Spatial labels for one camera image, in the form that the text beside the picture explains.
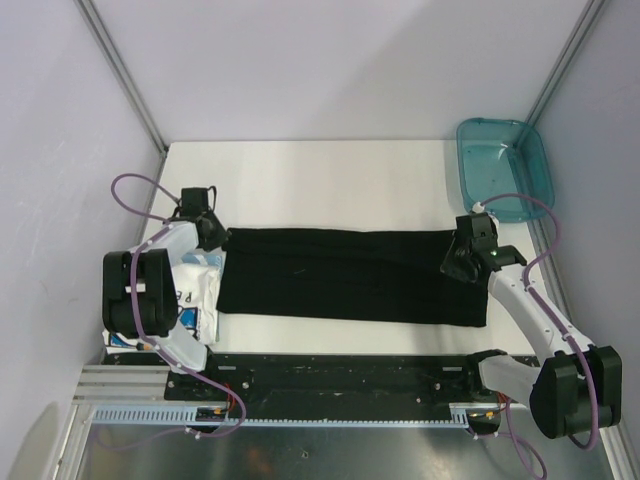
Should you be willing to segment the black t-shirt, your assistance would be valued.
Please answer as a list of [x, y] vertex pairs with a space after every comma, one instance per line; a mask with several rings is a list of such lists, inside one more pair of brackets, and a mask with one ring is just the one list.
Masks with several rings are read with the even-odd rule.
[[226, 314], [453, 325], [487, 323], [485, 287], [440, 270], [444, 231], [234, 228], [217, 308]]

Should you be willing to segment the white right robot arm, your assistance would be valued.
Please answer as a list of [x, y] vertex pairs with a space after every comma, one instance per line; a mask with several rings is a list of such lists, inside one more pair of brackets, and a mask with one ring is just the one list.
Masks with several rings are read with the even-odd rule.
[[592, 449], [603, 428], [621, 418], [622, 360], [611, 346], [596, 346], [529, 277], [526, 259], [498, 243], [498, 227], [487, 213], [456, 219], [452, 244], [441, 265], [445, 275], [483, 286], [516, 322], [539, 362], [532, 367], [501, 350], [478, 352], [474, 368], [461, 376], [463, 393], [484, 401], [495, 391], [527, 407], [548, 438], [579, 434]]

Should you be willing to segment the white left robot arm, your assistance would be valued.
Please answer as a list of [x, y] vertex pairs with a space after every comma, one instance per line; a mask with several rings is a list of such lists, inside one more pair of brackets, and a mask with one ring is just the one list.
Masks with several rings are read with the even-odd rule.
[[207, 366], [207, 348], [179, 320], [172, 268], [195, 250], [212, 251], [228, 238], [215, 213], [217, 188], [181, 190], [176, 209], [160, 230], [129, 250], [102, 260], [102, 321], [106, 330], [149, 346], [171, 368], [187, 374], [197, 398], [214, 397], [220, 374]]

